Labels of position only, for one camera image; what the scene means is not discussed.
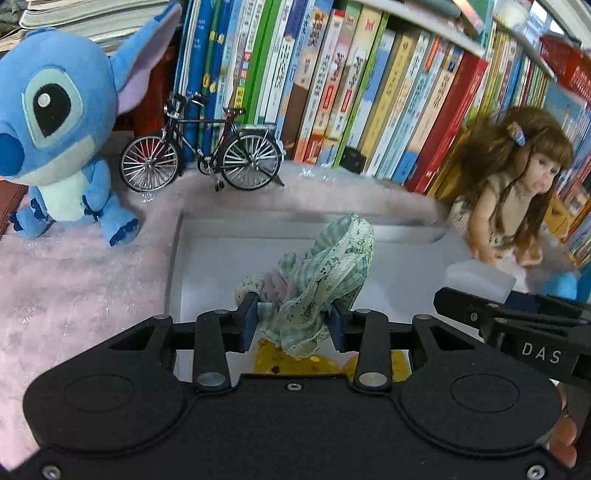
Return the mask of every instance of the doll face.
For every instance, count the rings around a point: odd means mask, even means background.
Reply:
[[[529,152],[524,148],[517,156],[517,174],[520,175],[527,166]],[[533,194],[546,193],[552,187],[552,182],[560,165],[543,153],[534,153],[531,156],[530,167],[521,179],[526,188]]]

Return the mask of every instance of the blue object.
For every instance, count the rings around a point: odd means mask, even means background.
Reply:
[[[22,238],[54,221],[99,222],[109,245],[135,238],[139,222],[119,204],[98,152],[115,118],[135,108],[181,15],[171,3],[109,58],[91,40],[40,28],[0,60],[0,175],[29,187],[10,220]]]

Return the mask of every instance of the bicycle seat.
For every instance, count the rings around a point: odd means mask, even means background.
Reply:
[[[245,108],[226,108],[226,107],[224,107],[223,111],[226,112],[228,115],[232,115],[232,116],[246,115]]]

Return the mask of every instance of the doll hand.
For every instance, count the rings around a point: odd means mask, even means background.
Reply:
[[[496,260],[501,258],[501,250],[490,245],[471,245],[470,250],[472,257],[486,265],[495,265]]]

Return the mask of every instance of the doll hair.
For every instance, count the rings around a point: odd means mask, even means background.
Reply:
[[[462,146],[458,161],[461,174],[454,198],[465,195],[471,205],[476,205],[486,186],[486,179],[495,173],[509,170],[515,165],[516,155],[521,149],[528,149],[525,170],[515,178],[500,194],[494,210],[494,221],[498,231],[504,232],[502,221],[503,205],[515,184],[520,181],[530,167],[531,157],[542,153],[555,161],[561,168],[570,168],[573,163],[573,147],[560,128],[560,124],[548,112],[532,106],[509,109],[501,122],[477,122]],[[526,248],[532,239],[537,238],[540,226],[550,200],[556,190],[556,175],[547,193],[534,196],[515,234],[514,244]]]

